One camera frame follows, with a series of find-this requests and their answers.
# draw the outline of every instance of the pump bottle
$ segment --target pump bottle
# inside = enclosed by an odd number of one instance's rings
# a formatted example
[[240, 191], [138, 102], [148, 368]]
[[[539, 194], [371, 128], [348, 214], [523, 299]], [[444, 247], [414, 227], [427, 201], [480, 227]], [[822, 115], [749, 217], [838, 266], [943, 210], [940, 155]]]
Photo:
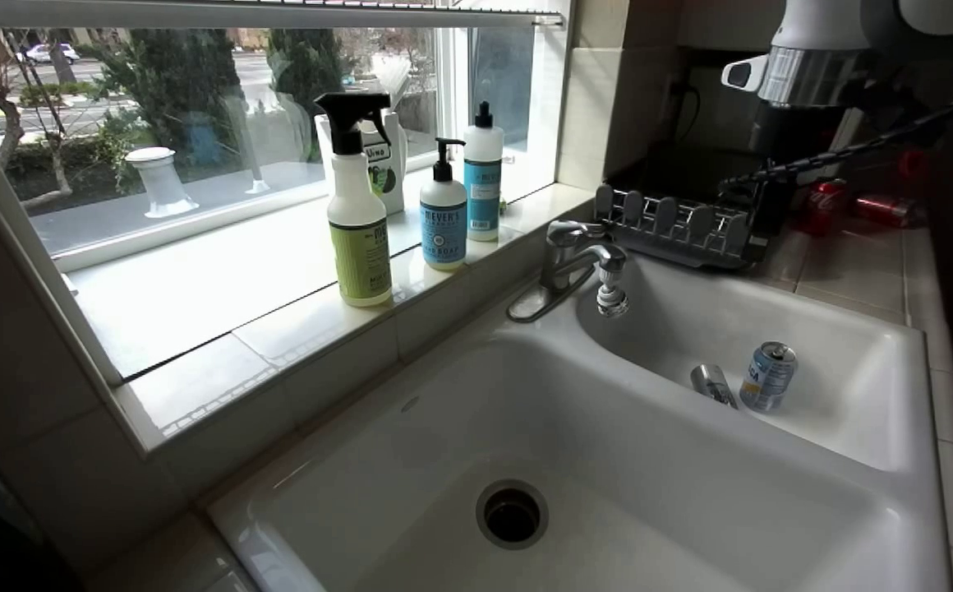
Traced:
[[500, 210], [503, 210], [503, 132], [490, 115], [490, 105], [480, 102], [473, 125], [467, 128], [467, 210], [470, 210], [470, 240], [493, 243], [500, 240]]
[[440, 273], [453, 273], [467, 260], [467, 191], [450, 174], [450, 145], [463, 141], [437, 138], [434, 184], [421, 194], [421, 253]]
[[368, 118], [381, 138], [378, 112], [388, 95], [319, 95], [315, 105], [332, 128], [329, 227], [335, 243], [338, 293], [348, 306], [381, 306], [391, 296], [384, 204], [371, 194], [358, 122]]

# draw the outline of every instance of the blue bottle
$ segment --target blue bottle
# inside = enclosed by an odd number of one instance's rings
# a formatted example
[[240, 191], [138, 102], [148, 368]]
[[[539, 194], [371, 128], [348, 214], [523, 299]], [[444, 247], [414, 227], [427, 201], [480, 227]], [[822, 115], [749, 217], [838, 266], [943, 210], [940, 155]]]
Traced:
[[450, 145], [463, 141], [437, 138], [434, 184], [421, 194], [421, 253], [427, 266], [444, 273], [453, 273], [467, 260], [467, 191], [450, 174]]

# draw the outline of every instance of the sink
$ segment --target sink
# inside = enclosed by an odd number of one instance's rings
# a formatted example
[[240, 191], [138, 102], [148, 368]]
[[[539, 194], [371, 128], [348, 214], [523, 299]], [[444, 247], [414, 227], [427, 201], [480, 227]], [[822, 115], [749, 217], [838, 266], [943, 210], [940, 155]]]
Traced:
[[[950, 589], [933, 447], [907, 437], [927, 408], [874, 391], [907, 385], [877, 368], [917, 355], [907, 332], [654, 263], [631, 286], [618, 326], [585, 316], [588, 293], [532, 326], [493, 306], [207, 500], [210, 520], [289, 592]], [[684, 289], [707, 316], [680, 316]], [[703, 355], [736, 375], [762, 309], [802, 355], [779, 428], [680, 385]]]
[[785, 342], [799, 372], [772, 414], [795, 437], [877, 470], [904, 470], [930, 431], [920, 332], [769, 286], [631, 260], [631, 312], [601, 319], [592, 293], [572, 303], [578, 326], [608, 352], [690, 385], [700, 362], [739, 391], [762, 342]]

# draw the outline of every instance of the faucet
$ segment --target faucet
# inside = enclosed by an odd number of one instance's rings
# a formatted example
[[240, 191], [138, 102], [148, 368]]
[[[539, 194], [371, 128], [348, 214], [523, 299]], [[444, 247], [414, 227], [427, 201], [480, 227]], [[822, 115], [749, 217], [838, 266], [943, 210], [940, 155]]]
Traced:
[[628, 312], [628, 293], [621, 289], [621, 266], [628, 253], [608, 243], [608, 230], [601, 224], [582, 220], [552, 220], [546, 227], [546, 263], [539, 286], [519, 293], [506, 319], [536, 322], [565, 296], [572, 296], [588, 276], [598, 276], [598, 316], [621, 319]]
[[628, 293], [621, 289], [621, 266], [628, 253], [608, 243], [601, 224], [552, 220], [546, 227], [549, 257], [542, 266], [542, 286], [552, 296], [565, 296], [582, 286], [592, 273], [598, 276], [598, 312], [618, 319], [628, 312]]

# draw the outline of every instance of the window sill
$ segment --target window sill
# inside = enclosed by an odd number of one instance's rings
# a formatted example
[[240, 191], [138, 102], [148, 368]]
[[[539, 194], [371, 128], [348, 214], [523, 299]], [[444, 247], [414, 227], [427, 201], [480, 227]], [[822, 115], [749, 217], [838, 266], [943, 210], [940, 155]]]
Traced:
[[[532, 178], [516, 171], [516, 161], [506, 168], [506, 181], [513, 181], [506, 194], [529, 194]], [[407, 174], [411, 207], [388, 217], [391, 253], [417, 243], [417, 187], [427, 178], [430, 168]], [[164, 230], [177, 243], [168, 243], [168, 237], [145, 243], [148, 237], [138, 237], [148, 250], [128, 247], [131, 257], [66, 270], [89, 329], [125, 382], [335, 283], [332, 243], [325, 240], [325, 184], [299, 184], [260, 204], [187, 214]]]
[[[513, 201], [503, 214], [503, 240], [470, 243], [467, 266], [480, 266], [480, 260], [500, 250], [509, 250], [509, 243], [529, 237], [546, 220], [582, 207], [588, 197], [592, 191], [552, 184], [552, 187], [542, 187]], [[417, 210], [407, 210], [407, 217], [398, 220], [398, 234], [417, 234], [414, 220], [417, 220]], [[292, 217], [283, 210], [283, 214], [260, 217], [250, 224], [253, 224], [250, 227], [253, 240], [263, 240], [269, 237], [276, 224], [292, 227]], [[276, 266], [279, 276], [292, 276], [292, 280], [315, 276], [309, 270], [296, 273], [299, 257], [276, 257], [276, 263], [269, 266]], [[335, 283], [309, 286], [302, 289], [302, 296], [289, 303], [269, 303], [263, 296], [266, 286], [250, 286], [253, 299], [263, 299], [269, 312], [253, 312], [253, 316], [237, 312], [240, 322], [233, 322], [230, 332], [217, 332], [204, 345], [131, 378], [112, 395], [112, 401], [118, 405], [125, 424], [135, 431], [138, 444], [145, 451], [154, 451], [168, 444], [171, 437], [184, 434], [187, 428], [200, 424], [214, 411], [227, 408], [230, 401], [240, 401], [260, 385], [273, 382], [279, 372], [319, 355], [322, 349], [365, 329], [368, 322], [388, 316], [391, 309], [417, 306], [411, 299], [417, 299], [427, 289], [447, 286], [453, 280], [447, 273], [427, 270], [421, 247], [401, 250], [391, 260], [391, 270], [394, 270], [394, 303], [384, 309], [345, 306], [338, 299]]]

